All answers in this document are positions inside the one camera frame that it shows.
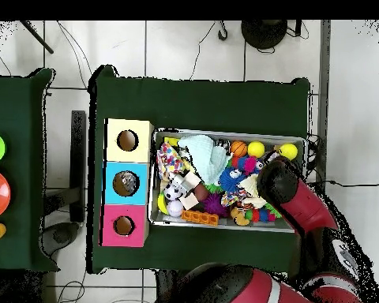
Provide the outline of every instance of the yellow toy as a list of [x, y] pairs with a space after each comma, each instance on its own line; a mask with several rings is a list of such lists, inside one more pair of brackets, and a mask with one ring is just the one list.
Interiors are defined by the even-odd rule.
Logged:
[[265, 153], [265, 147], [261, 142], [254, 141], [249, 144], [247, 152], [249, 155], [252, 155], [256, 158], [260, 158]]
[[164, 193], [161, 192], [159, 197], [157, 197], [157, 207], [159, 207], [160, 211], [166, 215], [168, 215], [166, 201], [164, 199]]
[[281, 145], [278, 152], [289, 160], [295, 159], [298, 155], [298, 149], [291, 143]]
[[173, 137], [164, 137], [164, 142], [168, 143], [171, 146], [178, 146], [179, 138], [173, 138]]
[[244, 217], [244, 214], [236, 207], [231, 210], [231, 218], [238, 226], [246, 226], [250, 223], [250, 221]]

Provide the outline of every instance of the dark green tablecloth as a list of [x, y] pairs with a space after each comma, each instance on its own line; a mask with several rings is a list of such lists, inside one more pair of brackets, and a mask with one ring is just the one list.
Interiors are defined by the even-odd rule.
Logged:
[[0, 77], [0, 136], [6, 154], [0, 173], [9, 182], [11, 201], [0, 215], [7, 231], [0, 239], [0, 268], [55, 270], [41, 252], [39, 225], [43, 217], [43, 96], [52, 70], [26, 78]]
[[94, 203], [88, 221], [88, 266], [94, 271], [192, 269], [217, 261], [287, 271], [294, 234], [150, 226], [143, 248], [100, 247], [103, 120], [127, 118], [149, 120], [156, 128], [306, 137], [309, 89], [306, 79], [293, 84], [133, 79], [115, 77], [109, 65], [98, 68], [89, 87], [88, 160], [95, 160], [95, 165], [88, 168], [88, 206]]

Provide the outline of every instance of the ball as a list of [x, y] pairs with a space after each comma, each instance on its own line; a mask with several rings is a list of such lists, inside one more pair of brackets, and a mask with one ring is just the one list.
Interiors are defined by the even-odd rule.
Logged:
[[261, 142], [255, 141], [249, 144], [247, 151], [249, 155], [252, 155], [256, 158], [261, 158], [265, 153], [265, 147]]
[[289, 160], [295, 159], [298, 155], [298, 149], [291, 143], [281, 145], [280, 155], [287, 157]]
[[180, 201], [178, 201], [178, 200], [171, 201], [167, 205], [168, 215], [173, 216], [173, 217], [179, 217], [179, 216], [181, 216], [183, 208], [184, 208], [184, 206], [182, 205], [182, 203]]
[[241, 142], [240, 140], [235, 140], [231, 144], [231, 152], [233, 153], [234, 157], [243, 157], [247, 153], [246, 143]]

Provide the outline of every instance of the metal pole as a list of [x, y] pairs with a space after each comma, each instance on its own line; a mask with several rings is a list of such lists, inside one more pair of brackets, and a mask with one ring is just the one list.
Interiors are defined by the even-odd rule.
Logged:
[[27, 21], [20, 21], [29, 32], [32, 33], [32, 35], [36, 38], [38, 42], [40, 42], [45, 49], [49, 51], [49, 53], [53, 54], [54, 51], [49, 47], [49, 45], [46, 44], [46, 42], [41, 38], [41, 36], [38, 35], [38, 33], [34, 30], [34, 28], [27, 22]]

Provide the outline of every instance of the toy bin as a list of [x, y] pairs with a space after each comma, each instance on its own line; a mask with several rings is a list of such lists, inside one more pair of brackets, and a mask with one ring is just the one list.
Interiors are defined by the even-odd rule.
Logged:
[[[241, 140], [246, 144], [252, 141], [258, 140], [265, 146], [265, 151], [269, 152], [273, 150], [275, 145], [282, 145], [286, 143], [292, 143], [298, 149], [298, 155], [292, 161], [302, 168], [303, 175], [306, 176], [306, 163], [307, 163], [307, 141], [301, 137], [282, 137], [282, 136], [267, 136], [267, 135], [253, 135], [246, 133], [219, 133], [219, 132], [209, 132], [200, 130], [184, 130], [176, 129], [176, 132], [171, 132], [168, 129], [156, 129], [152, 135], [152, 141], [155, 148], [163, 143], [164, 137], [182, 138], [191, 135], [206, 135], [211, 137], [213, 140], [229, 140], [230, 142], [234, 140]], [[205, 229], [231, 229], [231, 230], [261, 230], [261, 231], [272, 231], [272, 232], [282, 232], [282, 233], [294, 233], [294, 229], [284, 220], [276, 219], [274, 222], [251, 222], [247, 226], [239, 226], [235, 221], [228, 217], [219, 218], [216, 224], [199, 224], [185, 221], [182, 217], [172, 217], [162, 213], [157, 206], [157, 197], [160, 190], [160, 179], [158, 176], [158, 168], [156, 162], [151, 162], [150, 167], [150, 192], [148, 200], [148, 219], [150, 223], [155, 225], [164, 226], [192, 226]]]

